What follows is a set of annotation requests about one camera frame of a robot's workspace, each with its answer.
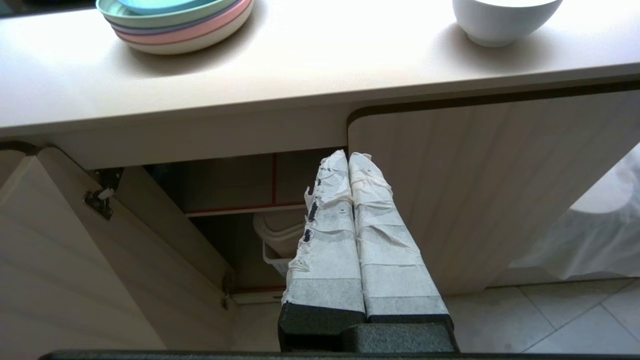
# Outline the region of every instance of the countertop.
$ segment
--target countertop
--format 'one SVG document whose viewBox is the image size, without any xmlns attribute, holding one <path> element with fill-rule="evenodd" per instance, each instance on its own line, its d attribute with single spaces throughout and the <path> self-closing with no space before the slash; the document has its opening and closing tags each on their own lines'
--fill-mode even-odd
<svg viewBox="0 0 640 360">
<path fill-rule="evenodd" d="M 170 57 L 129 49 L 97 10 L 0 20 L 0 136 L 640 73 L 640 1 L 564 0 L 502 49 L 469 42 L 449 0 L 256 2 L 232 38 Z"/>
</svg>

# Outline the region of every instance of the pink plate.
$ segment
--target pink plate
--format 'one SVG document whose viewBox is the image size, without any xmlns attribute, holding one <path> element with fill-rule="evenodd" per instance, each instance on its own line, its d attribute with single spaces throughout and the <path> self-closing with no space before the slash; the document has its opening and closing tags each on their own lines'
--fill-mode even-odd
<svg viewBox="0 0 640 360">
<path fill-rule="evenodd" d="M 190 28 L 173 31 L 171 33 L 134 35 L 123 33 L 122 31 L 116 29 L 114 29 L 113 31 L 115 31 L 116 35 L 118 35 L 123 40 L 143 45 L 162 45 L 187 41 L 224 27 L 228 23 L 232 22 L 235 18 L 242 15 L 251 1 L 252 0 L 240 0 L 233 7 L 220 14 L 220 16 L 217 16 L 211 20 L 202 22 L 195 26 L 191 26 Z"/>
</svg>

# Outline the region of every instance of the cabinet door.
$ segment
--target cabinet door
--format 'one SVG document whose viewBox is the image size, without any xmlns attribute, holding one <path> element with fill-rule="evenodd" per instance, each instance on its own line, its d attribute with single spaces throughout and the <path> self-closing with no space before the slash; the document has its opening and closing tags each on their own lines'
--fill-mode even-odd
<svg viewBox="0 0 640 360">
<path fill-rule="evenodd" d="M 57 149 L 21 159 L 0 189 L 0 357 L 63 348 L 225 350 L 222 291 Z"/>
<path fill-rule="evenodd" d="M 640 141 L 638 114 L 640 91 L 368 115 L 349 126 L 349 150 L 385 173 L 450 295 L 526 251 Z"/>
</svg>

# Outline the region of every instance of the pastel plate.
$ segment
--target pastel plate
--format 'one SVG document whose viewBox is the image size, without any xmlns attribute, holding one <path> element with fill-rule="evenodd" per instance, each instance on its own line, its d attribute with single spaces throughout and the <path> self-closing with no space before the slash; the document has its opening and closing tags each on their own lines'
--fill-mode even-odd
<svg viewBox="0 0 640 360">
<path fill-rule="evenodd" d="M 111 24 L 111 27 L 114 30 L 118 30 L 121 33 L 127 33 L 127 34 L 133 34 L 133 35 L 153 35 L 153 34 L 170 33 L 172 31 L 178 31 L 178 30 L 190 28 L 191 26 L 196 26 L 200 23 L 203 23 L 205 21 L 209 21 L 215 17 L 218 17 L 222 15 L 222 13 L 227 11 L 229 8 L 239 3 L 240 1 L 241 0 L 235 0 L 235 2 L 231 4 L 228 8 L 222 9 L 219 12 L 213 15 L 210 15 L 208 17 L 205 17 L 203 19 L 194 20 L 194 21 L 187 22 L 185 24 L 180 24 L 180 25 L 163 26 L 161 28 L 132 28 L 130 26 L 122 26 L 122 25 L 115 24 L 113 22 L 110 22 L 109 20 L 107 21 Z"/>
<path fill-rule="evenodd" d="M 114 31 L 120 38 L 126 41 L 145 45 L 163 45 L 191 40 L 192 38 L 200 37 L 212 31 L 216 31 L 227 25 L 229 22 L 232 22 L 247 9 L 251 2 L 252 0 L 240 0 L 234 6 L 231 6 L 229 9 L 224 11 L 220 16 L 201 22 L 196 26 L 191 26 L 190 28 L 172 31 L 169 33 L 135 35 L 123 33 L 118 30 Z"/>
<path fill-rule="evenodd" d="M 228 8 L 234 2 L 235 0 L 215 0 L 196 8 L 157 15 L 140 15 L 118 0 L 96 0 L 95 7 L 112 24 L 131 28 L 163 28 L 204 19 Z"/>
<path fill-rule="evenodd" d="M 119 0 L 124 6 L 142 15 L 155 15 L 196 8 L 212 0 Z"/>
<path fill-rule="evenodd" d="M 148 44 L 140 44 L 140 43 L 128 41 L 127 39 L 122 38 L 122 36 L 119 35 L 117 32 L 116 34 L 128 46 L 132 47 L 133 49 L 143 51 L 144 53 L 160 54 L 160 55 L 190 53 L 191 51 L 196 51 L 196 50 L 204 49 L 205 47 L 212 46 L 226 39 L 231 34 L 235 33 L 246 22 L 246 20 L 249 19 L 249 15 L 251 15 L 251 10 L 253 9 L 253 1 L 249 0 L 249 2 L 250 3 L 246 7 L 246 10 L 240 16 L 236 17 L 231 22 L 224 25 L 222 28 L 214 30 L 210 33 L 206 33 L 202 36 L 181 41 L 181 42 L 174 42 L 171 44 L 148 45 Z"/>
</svg>

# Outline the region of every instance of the floor tile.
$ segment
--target floor tile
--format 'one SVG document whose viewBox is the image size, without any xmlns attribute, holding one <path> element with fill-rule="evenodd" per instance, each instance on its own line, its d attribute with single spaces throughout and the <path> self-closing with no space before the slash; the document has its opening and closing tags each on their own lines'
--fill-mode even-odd
<svg viewBox="0 0 640 360">
<path fill-rule="evenodd" d="M 554 328 L 518 288 L 445 300 L 462 352 L 521 352 Z"/>
<path fill-rule="evenodd" d="M 239 306 L 231 350 L 280 352 L 278 317 L 281 308 L 280 303 Z"/>
<path fill-rule="evenodd" d="M 609 312 L 640 340 L 640 279 L 602 303 Z"/>
<path fill-rule="evenodd" d="M 565 282 L 520 289 L 556 329 L 616 293 L 633 279 Z"/>
<path fill-rule="evenodd" d="M 638 342 L 598 305 L 527 352 L 547 354 L 640 354 Z"/>
</svg>

